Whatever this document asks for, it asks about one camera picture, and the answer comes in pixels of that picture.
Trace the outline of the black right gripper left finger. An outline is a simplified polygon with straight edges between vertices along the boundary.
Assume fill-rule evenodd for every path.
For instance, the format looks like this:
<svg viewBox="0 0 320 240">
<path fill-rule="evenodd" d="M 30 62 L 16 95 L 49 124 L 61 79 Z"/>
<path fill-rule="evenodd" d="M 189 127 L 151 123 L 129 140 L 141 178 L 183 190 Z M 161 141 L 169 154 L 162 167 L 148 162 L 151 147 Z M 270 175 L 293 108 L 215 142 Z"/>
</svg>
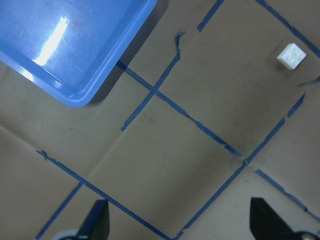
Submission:
<svg viewBox="0 0 320 240">
<path fill-rule="evenodd" d="M 109 203 L 97 200 L 76 233 L 76 240 L 107 240 L 110 234 Z"/>
</svg>

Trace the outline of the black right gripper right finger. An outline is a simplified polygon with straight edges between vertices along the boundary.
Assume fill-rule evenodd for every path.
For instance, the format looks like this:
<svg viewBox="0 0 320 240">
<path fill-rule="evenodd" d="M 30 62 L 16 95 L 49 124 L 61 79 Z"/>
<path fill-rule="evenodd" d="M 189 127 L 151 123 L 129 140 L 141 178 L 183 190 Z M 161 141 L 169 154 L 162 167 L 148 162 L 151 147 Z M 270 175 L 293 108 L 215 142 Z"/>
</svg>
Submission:
<svg viewBox="0 0 320 240">
<path fill-rule="evenodd" d="M 303 232 L 294 232 L 262 198 L 250 200 L 249 229 L 256 240 L 302 240 Z"/>
</svg>

